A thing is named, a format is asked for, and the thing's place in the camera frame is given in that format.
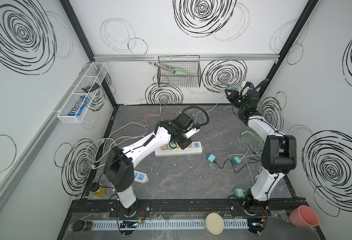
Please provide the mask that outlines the white multicolour power strip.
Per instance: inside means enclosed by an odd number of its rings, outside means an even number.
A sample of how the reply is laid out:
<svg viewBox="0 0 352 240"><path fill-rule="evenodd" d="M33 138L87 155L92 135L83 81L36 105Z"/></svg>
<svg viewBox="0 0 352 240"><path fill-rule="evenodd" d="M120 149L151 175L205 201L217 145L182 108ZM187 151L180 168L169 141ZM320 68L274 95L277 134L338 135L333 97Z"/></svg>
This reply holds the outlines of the white multicolour power strip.
<svg viewBox="0 0 352 240"><path fill-rule="evenodd" d="M155 150L156 157L169 157L169 156L186 156L186 155L199 155L202 154L203 147L201 142L192 142L187 148L181 149L177 145L176 149L172 150L161 150L161 147Z"/></svg>

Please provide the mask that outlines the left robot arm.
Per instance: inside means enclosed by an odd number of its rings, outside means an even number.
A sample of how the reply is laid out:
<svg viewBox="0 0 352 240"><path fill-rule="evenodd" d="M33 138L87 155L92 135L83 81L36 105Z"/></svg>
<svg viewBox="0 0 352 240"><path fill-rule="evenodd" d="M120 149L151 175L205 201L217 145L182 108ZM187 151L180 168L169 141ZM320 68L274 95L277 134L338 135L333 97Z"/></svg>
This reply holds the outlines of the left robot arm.
<svg viewBox="0 0 352 240"><path fill-rule="evenodd" d="M186 149L192 143L190 137L207 123L195 124L188 114L181 112L174 120L159 121L155 130L143 139L123 148L112 148L103 174L115 188L125 215L134 215L138 207L138 199L132 187L135 167L163 145L176 143L182 150Z"/></svg>

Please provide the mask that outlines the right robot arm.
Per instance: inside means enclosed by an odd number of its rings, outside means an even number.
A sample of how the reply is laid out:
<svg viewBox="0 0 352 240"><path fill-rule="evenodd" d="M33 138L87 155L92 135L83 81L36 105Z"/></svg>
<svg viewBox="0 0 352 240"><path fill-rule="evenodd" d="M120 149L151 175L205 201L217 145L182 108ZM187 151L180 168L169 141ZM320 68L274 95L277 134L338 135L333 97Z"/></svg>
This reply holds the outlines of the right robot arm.
<svg viewBox="0 0 352 240"><path fill-rule="evenodd" d="M248 190L243 203L245 212L250 216L266 209L270 194L277 183L297 165L296 138L278 130L257 109L259 90L268 81L269 79L265 79L257 86L245 82L240 85L240 90L234 87L224 90L228 101L238 109L238 118L264 142L260 157L261 173Z"/></svg>

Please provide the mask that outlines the light green charger plug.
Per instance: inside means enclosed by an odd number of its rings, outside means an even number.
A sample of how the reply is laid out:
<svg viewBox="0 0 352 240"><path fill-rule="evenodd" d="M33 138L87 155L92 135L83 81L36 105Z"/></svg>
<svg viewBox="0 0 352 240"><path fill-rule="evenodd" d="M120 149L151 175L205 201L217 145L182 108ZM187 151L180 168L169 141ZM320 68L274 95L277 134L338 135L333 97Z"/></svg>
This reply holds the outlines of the light green charger plug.
<svg viewBox="0 0 352 240"><path fill-rule="evenodd" d="M168 143L168 150L176 149L177 144L176 143Z"/></svg>

